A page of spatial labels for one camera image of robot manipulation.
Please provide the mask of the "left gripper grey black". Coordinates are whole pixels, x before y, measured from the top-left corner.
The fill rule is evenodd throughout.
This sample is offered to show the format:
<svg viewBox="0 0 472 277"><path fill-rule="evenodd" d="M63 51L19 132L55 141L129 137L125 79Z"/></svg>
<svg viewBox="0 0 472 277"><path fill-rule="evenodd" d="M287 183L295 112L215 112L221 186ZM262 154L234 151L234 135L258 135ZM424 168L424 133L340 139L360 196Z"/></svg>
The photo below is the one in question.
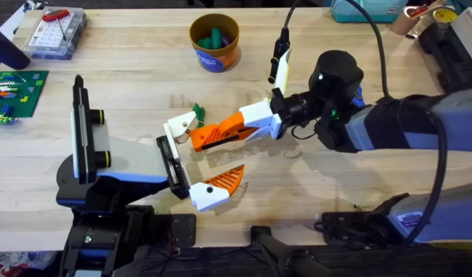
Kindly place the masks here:
<svg viewBox="0 0 472 277"><path fill-rule="evenodd" d="M241 184L245 165L189 187L169 146L185 143L197 125L194 111L168 119L163 124L167 137L158 137L155 146L109 136L104 150L75 142L73 154L57 172L57 204L74 210L115 210L164 189L179 199L189 196L199 212L228 202Z"/></svg>

